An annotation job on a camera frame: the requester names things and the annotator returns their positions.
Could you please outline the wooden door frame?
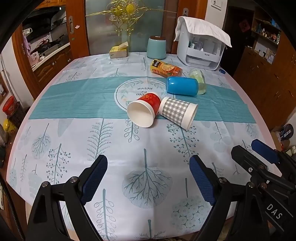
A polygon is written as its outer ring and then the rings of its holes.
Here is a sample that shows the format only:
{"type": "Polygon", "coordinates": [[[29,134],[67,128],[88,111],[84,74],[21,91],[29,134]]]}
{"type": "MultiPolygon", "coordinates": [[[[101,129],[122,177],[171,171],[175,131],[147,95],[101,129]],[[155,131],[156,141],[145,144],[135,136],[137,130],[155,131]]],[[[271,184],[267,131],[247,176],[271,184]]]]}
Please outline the wooden door frame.
{"type": "Polygon", "coordinates": [[[67,31],[73,59],[89,56],[85,0],[66,0],[67,31]]]}

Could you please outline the yellow tissue box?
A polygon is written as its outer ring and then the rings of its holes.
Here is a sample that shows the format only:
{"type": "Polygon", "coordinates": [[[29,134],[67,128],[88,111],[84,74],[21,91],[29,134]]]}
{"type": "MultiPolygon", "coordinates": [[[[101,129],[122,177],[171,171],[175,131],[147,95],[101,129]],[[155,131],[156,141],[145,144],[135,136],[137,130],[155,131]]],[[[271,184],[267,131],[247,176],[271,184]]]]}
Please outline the yellow tissue box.
{"type": "Polygon", "coordinates": [[[113,46],[109,51],[110,59],[125,58],[128,53],[128,42],[124,42],[118,46],[113,46]]]}

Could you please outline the dark wooden cabinet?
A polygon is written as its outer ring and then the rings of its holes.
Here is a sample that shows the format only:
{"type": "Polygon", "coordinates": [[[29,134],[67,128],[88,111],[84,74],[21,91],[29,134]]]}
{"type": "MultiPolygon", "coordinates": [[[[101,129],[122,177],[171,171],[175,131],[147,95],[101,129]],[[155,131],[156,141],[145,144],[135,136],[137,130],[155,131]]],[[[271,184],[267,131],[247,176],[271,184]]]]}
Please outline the dark wooden cabinet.
{"type": "Polygon", "coordinates": [[[290,72],[295,51],[286,34],[260,9],[230,7],[232,46],[241,55],[234,79],[261,114],[269,130],[286,123],[295,108],[290,72]]]}

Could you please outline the kitchen counter cabinet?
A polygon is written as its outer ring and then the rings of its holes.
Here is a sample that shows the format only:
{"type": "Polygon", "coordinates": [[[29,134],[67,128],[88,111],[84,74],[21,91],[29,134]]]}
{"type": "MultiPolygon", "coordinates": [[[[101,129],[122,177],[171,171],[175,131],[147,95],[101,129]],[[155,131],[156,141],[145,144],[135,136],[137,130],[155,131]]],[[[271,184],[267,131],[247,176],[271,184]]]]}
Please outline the kitchen counter cabinet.
{"type": "Polygon", "coordinates": [[[70,43],[55,50],[32,68],[38,87],[43,90],[47,84],[71,61],[70,43]]]}

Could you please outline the clear green glass cup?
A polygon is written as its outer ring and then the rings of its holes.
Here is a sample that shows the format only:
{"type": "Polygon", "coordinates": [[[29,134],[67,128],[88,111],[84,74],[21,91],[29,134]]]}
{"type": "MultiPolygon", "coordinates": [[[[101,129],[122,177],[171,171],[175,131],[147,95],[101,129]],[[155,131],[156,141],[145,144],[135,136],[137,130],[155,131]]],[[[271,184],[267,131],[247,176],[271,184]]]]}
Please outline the clear green glass cup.
{"type": "Polygon", "coordinates": [[[206,93],[206,83],[203,72],[200,69],[193,69],[189,72],[189,77],[194,78],[198,82],[198,95],[206,93]]]}

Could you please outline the grey checked paper cup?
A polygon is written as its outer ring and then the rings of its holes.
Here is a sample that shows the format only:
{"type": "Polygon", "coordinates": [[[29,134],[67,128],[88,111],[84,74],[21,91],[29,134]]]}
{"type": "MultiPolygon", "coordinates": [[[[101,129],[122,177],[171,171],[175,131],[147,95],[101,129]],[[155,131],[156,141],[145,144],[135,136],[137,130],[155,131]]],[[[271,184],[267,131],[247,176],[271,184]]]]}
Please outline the grey checked paper cup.
{"type": "Polygon", "coordinates": [[[188,131],[197,113],[198,105],[171,97],[164,97],[159,114],[188,131]]]}

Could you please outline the red paper cup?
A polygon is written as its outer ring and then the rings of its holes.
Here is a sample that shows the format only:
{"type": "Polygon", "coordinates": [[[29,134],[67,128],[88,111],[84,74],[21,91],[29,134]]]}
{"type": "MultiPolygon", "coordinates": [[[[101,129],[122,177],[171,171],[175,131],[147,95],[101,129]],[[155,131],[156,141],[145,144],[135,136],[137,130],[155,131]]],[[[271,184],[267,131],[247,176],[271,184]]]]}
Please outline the red paper cup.
{"type": "Polygon", "coordinates": [[[158,114],[161,100],[156,93],[149,92],[137,100],[132,101],[127,107],[129,119],[139,127],[151,127],[158,114]]]}

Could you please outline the white desktop organizer cabinet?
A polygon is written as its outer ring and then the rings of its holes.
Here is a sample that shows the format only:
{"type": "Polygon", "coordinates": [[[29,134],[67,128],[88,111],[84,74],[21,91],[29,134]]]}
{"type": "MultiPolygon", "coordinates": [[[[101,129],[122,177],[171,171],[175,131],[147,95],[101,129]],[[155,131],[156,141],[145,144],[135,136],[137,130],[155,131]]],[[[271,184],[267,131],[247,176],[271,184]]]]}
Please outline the white desktop organizer cabinet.
{"type": "Polygon", "coordinates": [[[193,35],[182,24],[179,37],[177,56],[187,66],[216,70],[225,47],[223,42],[211,36],[193,35]]]}

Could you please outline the patterned teal tablecloth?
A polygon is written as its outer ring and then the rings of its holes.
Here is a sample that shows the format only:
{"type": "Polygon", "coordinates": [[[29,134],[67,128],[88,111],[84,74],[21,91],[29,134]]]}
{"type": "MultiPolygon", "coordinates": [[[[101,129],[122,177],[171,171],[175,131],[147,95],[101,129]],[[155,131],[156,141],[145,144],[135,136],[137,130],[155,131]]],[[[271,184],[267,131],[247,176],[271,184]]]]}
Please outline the patterned teal tablecloth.
{"type": "Polygon", "coordinates": [[[198,231],[210,211],[189,159],[232,183],[250,175],[231,158],[260,139],[274,146],[254,104],[228,74],[202,71],[206,93],[184,97],[198,106],[188,130],[158,115],[150,128],[133,123],[128,104],[148,92],[165,97],[165,78],[151,73],[145,53],[79,58],[38,96],[18,131],[6,179],[32,204],[42,182],[66,182],[99,155],[107,172],[86,210],[104,240],[145,240],[198,231]]]}

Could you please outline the gold ornament door decoration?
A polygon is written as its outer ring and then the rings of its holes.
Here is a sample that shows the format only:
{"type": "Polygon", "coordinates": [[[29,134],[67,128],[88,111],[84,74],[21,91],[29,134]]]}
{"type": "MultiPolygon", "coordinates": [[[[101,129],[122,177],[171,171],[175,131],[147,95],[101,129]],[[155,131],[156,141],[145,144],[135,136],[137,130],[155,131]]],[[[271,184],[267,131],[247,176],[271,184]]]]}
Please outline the gold ornament door decoration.
{"type": "Polygon", "coordinates": [[[174,11],[149,8],[143,1],[122,0],[111,1],[105,10],[86,14],[85,17],[109,15],[109,20],[114,25],[117,35],[121,36],[122,32],[125,31],[130,37],[134,31],[134,25],[147,11],[176,14],[174,11]]]}

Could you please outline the orange juice bottle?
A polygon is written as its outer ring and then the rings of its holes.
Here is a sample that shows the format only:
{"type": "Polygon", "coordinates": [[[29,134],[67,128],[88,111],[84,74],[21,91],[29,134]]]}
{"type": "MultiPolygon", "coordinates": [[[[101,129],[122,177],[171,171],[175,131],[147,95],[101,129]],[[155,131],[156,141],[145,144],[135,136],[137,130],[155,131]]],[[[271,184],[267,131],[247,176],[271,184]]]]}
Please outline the orange juice bottle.
{"type": "Polygon", "coordinates": [[[182,69],[180,67],[165,63],[158,59],[152,61],[150,71],[154,74],[161,75],[164,78],[171,76],[180,77],[182,75],[182,69]]]}

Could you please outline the white cloth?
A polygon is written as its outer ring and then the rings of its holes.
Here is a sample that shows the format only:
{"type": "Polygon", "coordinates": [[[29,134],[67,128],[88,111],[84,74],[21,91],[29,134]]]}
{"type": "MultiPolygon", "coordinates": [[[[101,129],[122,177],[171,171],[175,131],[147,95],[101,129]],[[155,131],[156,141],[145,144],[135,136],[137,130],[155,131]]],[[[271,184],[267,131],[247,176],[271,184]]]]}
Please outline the white cloth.
{"type": "Polygon", "coordinates": [[[232,48],[230,36],[216,25],[198,18],[188,16],[180,16],[177,20],[177,27],[175,28],[174,42],[179,40],[181,34],[182,24],[185,24],[187,30],[193,35],[211,36],[232,48]]]}

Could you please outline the red bucket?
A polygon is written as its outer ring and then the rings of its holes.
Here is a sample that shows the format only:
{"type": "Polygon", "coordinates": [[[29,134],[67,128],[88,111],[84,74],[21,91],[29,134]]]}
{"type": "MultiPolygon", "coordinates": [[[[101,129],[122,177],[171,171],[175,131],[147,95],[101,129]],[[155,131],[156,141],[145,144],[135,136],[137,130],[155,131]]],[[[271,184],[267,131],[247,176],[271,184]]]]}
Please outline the red bucket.
{"type": "Polygon", "coordinates": [[[3,106],[3,112],[7,116],[10,116],[16,110],[17,105],[18,105],[18,103],[15,100],[15,98],[13,96],[10,96],[3,106]]]}

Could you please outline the light blue canister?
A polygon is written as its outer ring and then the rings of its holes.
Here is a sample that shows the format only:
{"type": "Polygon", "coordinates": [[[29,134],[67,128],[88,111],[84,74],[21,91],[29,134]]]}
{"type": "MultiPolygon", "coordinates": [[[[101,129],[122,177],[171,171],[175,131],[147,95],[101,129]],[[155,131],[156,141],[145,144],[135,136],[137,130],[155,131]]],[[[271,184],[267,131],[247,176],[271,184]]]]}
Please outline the light blue canister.
{"type": "Polygon", "coordinates": [[[147,43],[147,57],[150,59],[166,58],[166,39],[161,36],[150,36],[147,43]]]}

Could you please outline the blue plastic cup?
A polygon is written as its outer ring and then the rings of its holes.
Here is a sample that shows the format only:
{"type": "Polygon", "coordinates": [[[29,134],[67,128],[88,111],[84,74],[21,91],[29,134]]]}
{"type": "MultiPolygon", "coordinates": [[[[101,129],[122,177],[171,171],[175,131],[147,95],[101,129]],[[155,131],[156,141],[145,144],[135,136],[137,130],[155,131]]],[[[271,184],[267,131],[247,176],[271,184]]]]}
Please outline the blue plastic cup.
{"type": "Polygon", "coordinates": [[[194,78],[171,76],[166,79],[166,91],[169,94],[196,96],[198,90],[198,82],[194,78]]]}

